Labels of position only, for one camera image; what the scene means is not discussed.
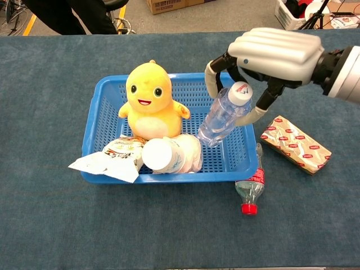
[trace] bottle label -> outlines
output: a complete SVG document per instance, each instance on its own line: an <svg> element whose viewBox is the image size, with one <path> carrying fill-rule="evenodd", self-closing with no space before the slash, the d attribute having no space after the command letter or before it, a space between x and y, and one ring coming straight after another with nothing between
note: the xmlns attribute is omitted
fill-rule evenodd
<svg viewBox="0 0 360 270"><path fill-rule="evenodd" d="M248 181L255 181L265 184L265 171L263 168L258 168L256 173L248 179Z"/></svg>

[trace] yellow plush toy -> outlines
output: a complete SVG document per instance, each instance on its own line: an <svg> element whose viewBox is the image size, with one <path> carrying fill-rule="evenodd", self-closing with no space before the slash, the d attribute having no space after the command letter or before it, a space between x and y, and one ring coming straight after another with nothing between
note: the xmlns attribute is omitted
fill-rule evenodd
<svg viewBox="0 0 360 270"><path fill-rule="evenodd" d="M175 137L181 133L182 118L190 118L190 110L173 100L168 73L154 60L129 74L126 92L128 102L120 108L119 117L128 118L135 137Z"/></svg>

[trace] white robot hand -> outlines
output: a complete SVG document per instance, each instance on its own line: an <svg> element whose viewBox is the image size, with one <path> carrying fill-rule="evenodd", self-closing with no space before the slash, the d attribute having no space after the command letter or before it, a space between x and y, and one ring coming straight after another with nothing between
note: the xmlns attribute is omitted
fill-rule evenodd
<svg viewBox="0 0 360 270"><path fill-rule="evenodd" d="M317 36L272 28L255 28L238 37L227 52L208 63L205 83L212 98L222 88L220 72L234 81L247 75L267 81L256 107L237 121L247 125L260 119L285 87L297 88L313 81L323 94L360 104L360 47L325 52Z"/></svg>

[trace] black pants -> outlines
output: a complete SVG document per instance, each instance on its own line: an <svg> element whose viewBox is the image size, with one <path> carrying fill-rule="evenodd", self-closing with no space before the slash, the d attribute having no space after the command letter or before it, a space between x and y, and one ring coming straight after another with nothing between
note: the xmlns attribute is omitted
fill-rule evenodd
<svg viewBox="0 0 360 270"><path fill-rule="evenodd" d="M61 35L85 35L71 9L92 34L117 34L102 0L22 0L43 23Z"/></svg>

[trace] red bottle cap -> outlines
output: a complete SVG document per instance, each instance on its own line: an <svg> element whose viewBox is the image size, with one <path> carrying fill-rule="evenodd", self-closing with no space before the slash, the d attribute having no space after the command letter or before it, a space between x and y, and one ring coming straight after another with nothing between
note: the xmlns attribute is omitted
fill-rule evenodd
<svg viewBox="0 0 360 270"><path fill-rule="evenodd" d="M256 215L258 213L258 206L256 204L242 204L241 211L245 215Z"/></svg>

